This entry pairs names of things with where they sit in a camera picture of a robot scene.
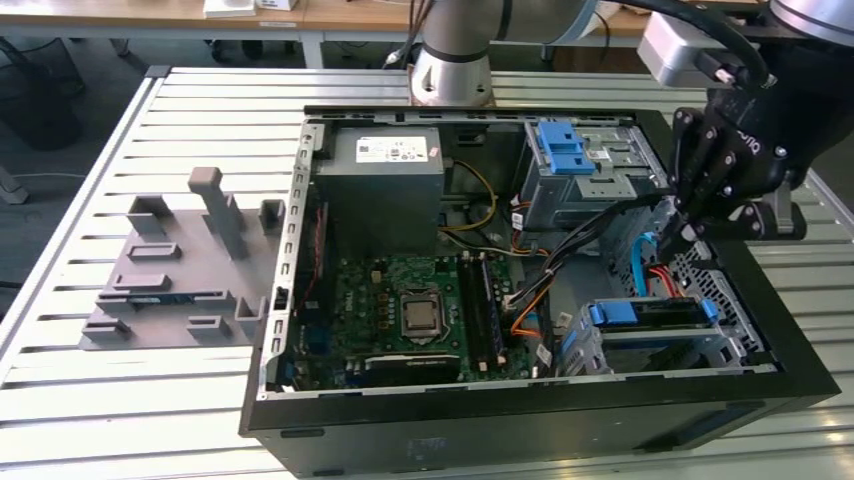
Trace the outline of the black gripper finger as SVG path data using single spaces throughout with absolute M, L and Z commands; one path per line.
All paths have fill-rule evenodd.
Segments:
M 680 108 L 672 118 L 669 188 L 675 211 L 656 247 L 671 261 L 703 239 L 740 239 L 744 203 L 728 192 L 737 157 L 725 146 L 728 131 L 713 114 Z
M 801 240 L 805 233 L 805 219 L 788 192 L 743 201 L 717 200 L 704 215 L 704 237 L 715 240 Z

